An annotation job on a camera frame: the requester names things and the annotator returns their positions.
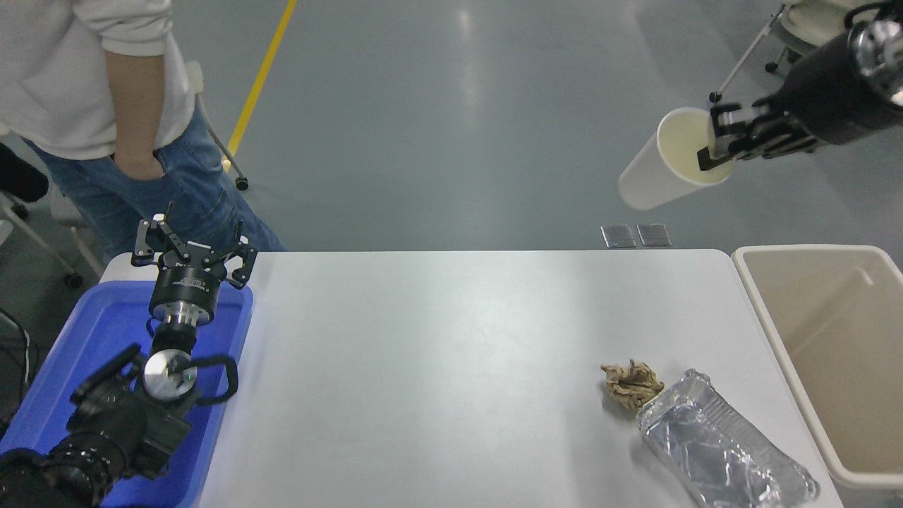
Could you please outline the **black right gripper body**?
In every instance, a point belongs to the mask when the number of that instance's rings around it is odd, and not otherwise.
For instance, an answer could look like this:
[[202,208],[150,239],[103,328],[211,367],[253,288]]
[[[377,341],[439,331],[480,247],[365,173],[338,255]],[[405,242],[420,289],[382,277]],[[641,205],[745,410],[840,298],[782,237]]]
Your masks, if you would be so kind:
[[809,135],[847,145],[900,125],[900,51],[897,37],[849,33],[797,61],[782,87],[767,96]]

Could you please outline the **person's hand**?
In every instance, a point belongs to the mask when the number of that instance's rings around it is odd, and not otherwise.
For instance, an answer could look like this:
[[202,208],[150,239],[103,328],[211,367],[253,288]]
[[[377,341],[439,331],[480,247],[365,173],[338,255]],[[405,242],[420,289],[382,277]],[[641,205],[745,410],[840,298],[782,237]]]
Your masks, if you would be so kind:
[[112,160],[119,171],[126,177],[140,182],[161,179],[166,171],[154,153],[126,154],[116,153]]

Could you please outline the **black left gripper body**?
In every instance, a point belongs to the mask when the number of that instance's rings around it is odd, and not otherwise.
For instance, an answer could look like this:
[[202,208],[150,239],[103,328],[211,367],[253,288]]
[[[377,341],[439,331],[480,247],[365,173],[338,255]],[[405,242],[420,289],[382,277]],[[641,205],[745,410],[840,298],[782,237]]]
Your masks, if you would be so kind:
[[150,311],[161,311],[168,303],[193,303],[204,311],[214,311],[226,268],[206,246],[188,246],[190,260],[175,250],[160,258],[159,274],[149,303]]

